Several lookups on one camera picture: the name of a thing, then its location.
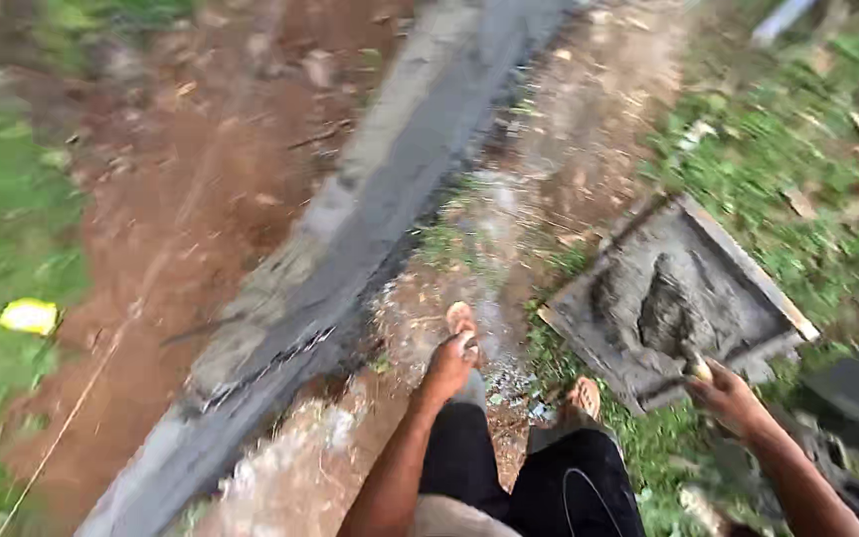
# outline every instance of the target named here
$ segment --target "ground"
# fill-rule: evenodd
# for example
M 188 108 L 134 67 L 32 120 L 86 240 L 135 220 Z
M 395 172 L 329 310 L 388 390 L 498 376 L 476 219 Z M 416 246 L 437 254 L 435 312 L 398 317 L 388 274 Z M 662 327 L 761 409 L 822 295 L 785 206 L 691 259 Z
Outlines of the ground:
M 97 48 L 93 82 L 11 70 L 36 127 L 75 114 L 62 153 L 88 195 L 92 291 L 57 333 L 75 359 L 15 398 L 0 432 L 54 532 L 78 525 L 179 393 L 206 337 L 164 342 L 205 325 L 282 242 L 411 17 L 405 0 L 214 2 L 147 54 Z
M 0 306 L 32 294 L 68 309 L 56 348 L 6 347 L 3 337 L 19 336 L 0 336 L 0 372 L 2 357 L 21 357 L 0 375 L 0 401 L 14 396 L 0 426 L 14 480 L 5 490 L 0 468 L 0 521 L 33 482 L 27 505 L 48 514 L 40 530 L 70 533 L 179 392 L 206 323 L 332 169 L 413 6 L 214 2 L 192 19 L 172 21 L 177 10 L 148 22 L 158 31 L 142 34 L 141 53 L 114 31 L 136 11 L 55 0 L 47 11 L 60 24 L 31 30 L 50 43 L 43 59 L 8 27 L 28 14 L 2 5 L 0 63 L 11 67 L 0 82 L 26 105 L 24 120 L 0 117 L 0 155 L 21 157 L 2 159 L 13 167 L 0 178 L 55 189 L 41 199 L 11 191 L 1 203 L 0 235 L 18 239 L 0 249 L 0 276 L 16 275 L 0 280 Z M 174 531 L 333 535 L 455 300 L 478 316 L 490 429 L 511 489 L 529 427 L 552 421 L 562 388 L 586 372 L 535 310 L 585 268 L 614 219 L 660 189 L 694 195 L 825 333 L 802 350 L 803 366 L 775 364 L 778 381 L 759 389 L 768 401 L 792 401 L 802 367 L 855 349 L 859 13 L 806 18 L 772 53 L 745 47 L 751 16 L 726 16 L 669 0 L 574 15 L 514 73 L 515 102 L 473 169 L 448 178 L 435 220 L 412 229 L 420 246 L 371 305 L 369 365 L 309 385 L 221 494 L 189 507 Z M 111 30 L 97 28 L 102 17 Z M 8 91 L 0 105 L 15 104 Z M 684 142 L 699 123 L 713 133 Z M 56 186 L 58 171 L 85 196 Z M 19 201 L 49 218 L 12 207 Z M 81 300 L 79 237 L 92 280 Z M 709 471 L 701 418 L 686 402 L 640 418 L 611 400 L 602 410 L 648 532 L 693 534 L 681 484 L 723 484 Z M 745 502 L 733 507 L 750 514 Z
M 662 1 L 580 14 L 520 72 L 519 103 L 499 116 L 438 222 L 414 230 L 422 246 L 373 305 L 375 361 L 335 402 L 295 403 L 223 482 L 197 535 L 333 535 L 457 300 L 476 312 L 499 478 L 512 489 L 529 427 L 552 419 L 558 396 L 539 393 L 527 305 L 562 276 L 555 252 L 596 242 L 638 197 L 639 140 L 680 91 L 682 13 Z M 306 499 L 296 511 L 284 500 L 295 490 Z

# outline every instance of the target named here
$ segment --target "finger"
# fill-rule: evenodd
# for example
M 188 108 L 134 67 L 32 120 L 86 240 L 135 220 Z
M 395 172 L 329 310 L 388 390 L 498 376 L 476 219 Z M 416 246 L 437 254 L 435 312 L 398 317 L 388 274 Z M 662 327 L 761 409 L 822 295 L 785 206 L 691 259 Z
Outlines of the finger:
M 470 340 L 476 336 L 476 332 L 473 330 L 464 330 L 463 332 L 457 334 L 452 338 L 451 345 L 453 345 L 453 349 L 456 351 L 456 354 L 463 359 L 468 359 L 466 356 L 467 348 L 466 344 L 470 342 Z
M 714 385 L 694 376 L 686 378 L 685 388 L 692 398 L 708 405 L 719 396 L 718 389 Z
M 704 363 L 708 365 L 708 369 L 711 370 L 711 373 L 715 377 L 715 386 L 718 386 L 722 389 L 729 388 L 735 382 L 737 375 L 734 374 L 734 372 L 730 369 L 718 363 L 717 360 L 714 360 L 713 358 L 705 358 Z

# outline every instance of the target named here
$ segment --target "cement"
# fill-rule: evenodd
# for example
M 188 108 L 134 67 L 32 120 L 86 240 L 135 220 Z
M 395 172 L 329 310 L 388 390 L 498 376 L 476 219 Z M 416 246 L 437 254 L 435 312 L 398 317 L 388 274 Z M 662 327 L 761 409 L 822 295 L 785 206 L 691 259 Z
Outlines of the cement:
M 704 356 L 761 381 L 809 322 L 688 197 L 650 207 L 540 315 L 637 412 L 680 397 Z

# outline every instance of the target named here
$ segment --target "concrete edging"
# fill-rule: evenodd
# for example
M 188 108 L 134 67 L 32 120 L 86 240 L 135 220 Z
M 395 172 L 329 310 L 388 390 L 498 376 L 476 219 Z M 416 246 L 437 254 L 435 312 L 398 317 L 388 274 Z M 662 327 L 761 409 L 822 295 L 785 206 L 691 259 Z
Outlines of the concrete edging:
M 347 354 L 342 342 L 357 333 L 346 320 L 367 283 L 473 135 L 488 130 L 510 70 L 545 46 L 573 4 L 439 0 L 420 13 L 338 172 L 222 315 L 243 320 L 215 333 L 188 399 L 165 413 L 76 535 L 163 531 L 226 473 L 266 413 Z

